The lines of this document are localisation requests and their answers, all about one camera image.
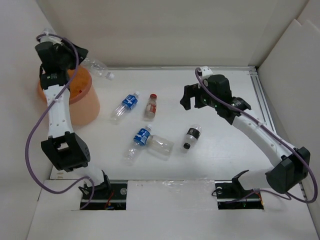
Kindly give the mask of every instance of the transparent bottle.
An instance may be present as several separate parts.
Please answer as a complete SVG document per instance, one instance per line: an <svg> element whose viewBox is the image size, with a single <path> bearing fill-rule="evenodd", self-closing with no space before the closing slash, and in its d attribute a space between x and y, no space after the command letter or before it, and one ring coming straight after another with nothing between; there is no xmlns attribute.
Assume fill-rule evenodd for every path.
<svg viewBox="0 0 320 240"><path fill-rule="evenodd" d="M174 143L163 137L152 135L147 140L147 146L160 154L169 156L174 147Z"/></svg>
<svg viewBox="0 0 320 240"><path fill-rule="evenodd" d="M137 104L140 93L136 91L133 94L129 94L111 113L111 121L114 124L118 124L120 120L130 112Z"/></svg>
<svg viewBox="0 0 320 240"><path fill-rule="evenodd" d="M115 75L108 70L108 67L98 59L94 57L87 56L81 66L86 68L92 75L100 78L105 78L112 80L115 78Z"/></svg>
<svg viewBox="0 0 320 240"><path fill-rule="evenodd" d="M196 144L200 135L201 135L201 126L199 126L198 124L191 125L188 132L184 136L183 148L186 150L189 150L191 147L193 147Z"/></svg>
<svg viewBox="0 0 320 240"><path fill-rule="evenodd" d="M155 118L157 110L157 95L154 93L150 95L148 103L146 104L144 111L144 119L146 121L151 121Z"/></svg>
<svg viewBox="0 0 320 240"><path fill-rule="evenodd" d="M123 162L125 165L132 166L136 162L138 156L147 144L151 128L151 124L148 124L145 128L141 128L134 136L129 149L124 154Z"/></svg>

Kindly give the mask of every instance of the blue bottle label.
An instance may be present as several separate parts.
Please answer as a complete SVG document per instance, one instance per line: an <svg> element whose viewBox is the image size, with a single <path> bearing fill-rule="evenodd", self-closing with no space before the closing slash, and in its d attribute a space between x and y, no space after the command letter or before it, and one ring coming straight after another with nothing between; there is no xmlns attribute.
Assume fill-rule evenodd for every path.
<svg viewBox="0 0 320 240"><path fill-rule="evenodd" d="M149 136L150 132L144 128L141 128L140 131L134 136L133 140L137 144L144 146L146 145Z"/></svg>
<svg viewBox="0 0 320 240"><path fill-rule="evenodd" d="M126 105L128 108L133 109L134 106L137 104L138 99L134 95L128 95L123 101L122 104Z"/></svg>

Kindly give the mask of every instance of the white table surface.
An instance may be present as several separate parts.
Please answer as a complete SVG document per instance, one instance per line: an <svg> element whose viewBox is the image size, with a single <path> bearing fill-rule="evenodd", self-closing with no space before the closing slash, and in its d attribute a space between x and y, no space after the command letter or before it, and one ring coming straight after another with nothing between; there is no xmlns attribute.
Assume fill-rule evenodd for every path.
<svg viewBox="0 0 320 240"><path fill-rule="evenodd" d="M213 68L230 81L233 96L242 97L261 116L260 106L247 70ZM197 83L194 69L123 69L113 71L115 79L94 79L100 100L98 118L87 126L75 127L86 142L91 162L112 180L230 179L239 172L271 167L269 160L243 133L230 126L211 107L186 111L179 101L184 86ZM112 110L128 95L140 91L137 106L119 125L109 122ZM169 158L159 158L145 150L134 166L123 164L122 156L133 136L147 122L143 113L149 95L157 94L157 111L152 134L175 143ZM202 126L195 148L181 152L182 141L192 124ZM75 173L53 168L50 179L77 179Z"/></svg>
<svg viewBox="0 0 320 240"><path fill-rule="evenodd" d="M261 116L247 70L214 70L230 81L234 96L244 98ZM41 191L28 240L316 240L308 206L262 193L265 210L218 210L211 196L213 180L231 179L239 172L271 166L269 160L244 134L204 107L185 111L179 104L184 86L197 82L193 69L115 70L112 82L95 79L101 103L98 118L76 133L87 143L91 161L114 180L129 181L127 210L79 211L80 191L62 195ZM120 125L108 122L110 112L129 93L140 91L136 108ZM146 125L144 108L151 93L158 95L153 134L175 146L168 159L144 151L134 166L121 158L134 134ZM187 154L181 152L191 124L203 132ZM79 176L53 170L45 184L61 190ZM302 197L299 186L291 193Z"/></svg>
<svg viewBox="0 0 320 240"><path fill-rule="evenodd" d="M73 180L47 180L64 189ZM129 181L127 210L77 210L77 187L41 191L27 240L317 240L308 206L262 192L264 210L218 210L212 180ZM299 186L291 193L302 197Z"/></svg>

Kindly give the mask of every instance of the water bottle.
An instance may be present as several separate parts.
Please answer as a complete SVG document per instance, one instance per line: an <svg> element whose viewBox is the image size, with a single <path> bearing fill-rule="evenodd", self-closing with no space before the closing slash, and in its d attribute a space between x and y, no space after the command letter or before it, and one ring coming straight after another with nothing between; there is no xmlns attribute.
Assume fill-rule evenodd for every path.
<svg viewBox="0 0 320 240"><path fill-rule="evenodd" d="M147 146L162 155L169 156L174 147L174 143L163 137L152 135L147 140Z"/></svg>
<svg viewBox="0 0 320 240"><path fill-rule="evenodd" d="M124 154L124 164L127 166L132 166L135 163L137 157L147 144L151 127L152 126L148 124L145 128L141 128L140 131L134 136L128 151Z"/></svg>
<svg viewBox="0 0 320 240"><path fill-rule="evenodd" d="M129 94L119 106L111 113L111 121L118 124L119 121L130 112L138 102L140 93L136 91L134 94Z"/></svg>
<svg viewBox="0 0 320 240"><path fill-rule="evenodd" d="M83 62L81 63L81 66L86 68L92 75L100 78L105 78L112 80L115 78L115 75L108 70L108 67L100 62L99 60L93 58L93 57L86 57Z"/></svg>
<svg viewBox="0 0 320 240"><path fill-rule="evenodd" d="M193 147L196 144L200 135L201 135L201 126L197 124L193 124L189 128L186 135L184 136L183 148L186 150L189 150L191 147Z"/></svg>

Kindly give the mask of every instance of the white wall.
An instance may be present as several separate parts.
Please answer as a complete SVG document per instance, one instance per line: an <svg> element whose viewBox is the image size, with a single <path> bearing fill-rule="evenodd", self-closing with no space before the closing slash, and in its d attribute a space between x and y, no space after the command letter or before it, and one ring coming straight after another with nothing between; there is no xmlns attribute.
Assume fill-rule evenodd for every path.
<svg viewBox="0 0 320 240"><path fill-rule="evenodd" d="M256 66L308 0L37 1L111 66Z"/></svg>
<svg viewBox="0 0 320 240"><path fill-rule="evenodd" d="M35 36L50 25L35 0L0 0L0 4L0 239L23 240L40 193L24 160L25 141L40 116ZM52 167L41 153L40 141L46 135L44 124L30 151L34 171L42 181L48 179Z"/></svg>
<svg viewBox="0 0 320 240"><path fill-rule="evenodd" d="M261 65L258 74L273 106L275 125L297 147L311 152L310 166L320 182L320 0L311 0ZM306 195L313 196L308 177ZM309 204L320 232L320 197Z"/></svg>

